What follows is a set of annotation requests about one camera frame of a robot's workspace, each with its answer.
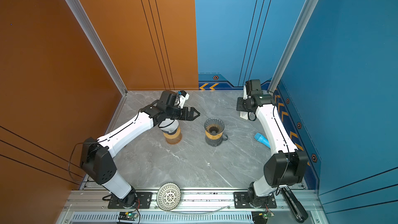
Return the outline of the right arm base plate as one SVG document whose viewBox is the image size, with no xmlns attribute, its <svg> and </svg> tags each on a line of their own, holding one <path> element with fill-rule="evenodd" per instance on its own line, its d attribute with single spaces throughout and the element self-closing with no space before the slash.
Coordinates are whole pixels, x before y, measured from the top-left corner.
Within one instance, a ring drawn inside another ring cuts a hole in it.
<svg viewBox="0 0 398 224">
<path fill-rule="evenodd" d="M 249 193 L 247 191 L 234 192 L 233 196 L 235 208 L 277 208 L 275 196 L 273 194 L 266 197 L 254 197 L 252 200 L 250 199 Z"/>
</svg>

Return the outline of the white paper coffee filter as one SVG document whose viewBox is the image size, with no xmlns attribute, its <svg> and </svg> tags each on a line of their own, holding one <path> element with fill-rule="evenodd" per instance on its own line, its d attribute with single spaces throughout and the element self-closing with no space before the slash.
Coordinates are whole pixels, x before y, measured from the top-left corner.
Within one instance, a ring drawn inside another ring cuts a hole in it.
<svg viewBox="0 0 398 224">
<path fill-rule="evenodd" d="M 178 120 L 166 119 L 159 124 L 159 128 L 165 133 L 174 133 L 179 127 Z"/>
</svg>

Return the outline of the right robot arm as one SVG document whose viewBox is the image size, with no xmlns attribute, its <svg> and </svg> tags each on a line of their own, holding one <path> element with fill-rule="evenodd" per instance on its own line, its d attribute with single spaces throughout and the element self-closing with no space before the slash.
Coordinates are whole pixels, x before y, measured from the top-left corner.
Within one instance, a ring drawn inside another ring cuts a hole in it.
<svg viewBox="0 0 398 224">
<path fill-rule="evenodd" d="M 271 94 L 265 93 L 258 79 L 244 86 L 244 96 L 237 99 L 240 117 L 259 120 L 269 143 L 271 157 L 265 163 L 263 176 L 248 188 L 248 202 L 261 207 L 277 190 L 302 182 L 307 170 L 308 156 L 289 138 Z"/>
</svg>

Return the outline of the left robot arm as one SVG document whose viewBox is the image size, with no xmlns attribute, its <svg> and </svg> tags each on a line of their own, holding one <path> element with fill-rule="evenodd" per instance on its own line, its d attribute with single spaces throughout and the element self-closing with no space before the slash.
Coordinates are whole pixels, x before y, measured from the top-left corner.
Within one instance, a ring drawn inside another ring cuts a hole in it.
<svg viewBox="0 0 398 224">
<path fill-rule="evenodd" d="M 138 113 L 112 132 L 97 139 L 88 138 L 82 142 L 80 167 L 95 183 L 108 190 L 125 205 L 136 201 L 136 190 L 119 173 L 115 158 L 135 139 L 158 127 L 165 139 L 172 144 L 182 138 L 181 121 L 194 121 L 200 112 L 187 107 L 189 93 L 163 91 L 160 98 L 140 108 Z"/>
</svg>

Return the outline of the grey glass dripper cone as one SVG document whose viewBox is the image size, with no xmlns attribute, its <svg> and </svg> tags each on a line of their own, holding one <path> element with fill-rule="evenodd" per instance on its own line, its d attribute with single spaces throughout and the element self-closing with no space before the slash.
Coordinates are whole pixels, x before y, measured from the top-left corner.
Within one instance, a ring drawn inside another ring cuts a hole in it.
<svg viewBox="0 0 398 224">
<path fill-rule="evenodd" d="M 223 133 L 225 125 L 219 118 L 209 118 L 204 123 L 204 129 L 210 135 L 216 136 Z"/>
</svg>

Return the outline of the coffee filter box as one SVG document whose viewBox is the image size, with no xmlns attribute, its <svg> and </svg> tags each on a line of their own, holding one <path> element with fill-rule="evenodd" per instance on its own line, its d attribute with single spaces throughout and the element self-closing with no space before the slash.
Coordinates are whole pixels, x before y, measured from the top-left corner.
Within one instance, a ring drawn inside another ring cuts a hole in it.
<svg viewBox="0 0 398 224">
<path fill-rule="evenodd" d="M 240 118 L 244 119 L 244 120 L 248 120 L 248 112 L 239 112 L 239 116 Z"/>
</svg>

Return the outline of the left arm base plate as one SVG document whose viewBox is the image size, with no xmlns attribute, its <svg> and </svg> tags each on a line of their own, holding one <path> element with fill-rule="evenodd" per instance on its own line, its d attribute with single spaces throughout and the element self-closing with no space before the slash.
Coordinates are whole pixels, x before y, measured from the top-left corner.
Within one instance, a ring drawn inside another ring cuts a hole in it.
<svg viewBox="0 0 398 224">
<path fill-rule="evenodd" d="M 136 192 L 129 194 L 126 200 L 120 200 L 114 194 L 109 199 L 109 209 L 149 209 L 152 201 L 152 192 Z"/>
</svg>

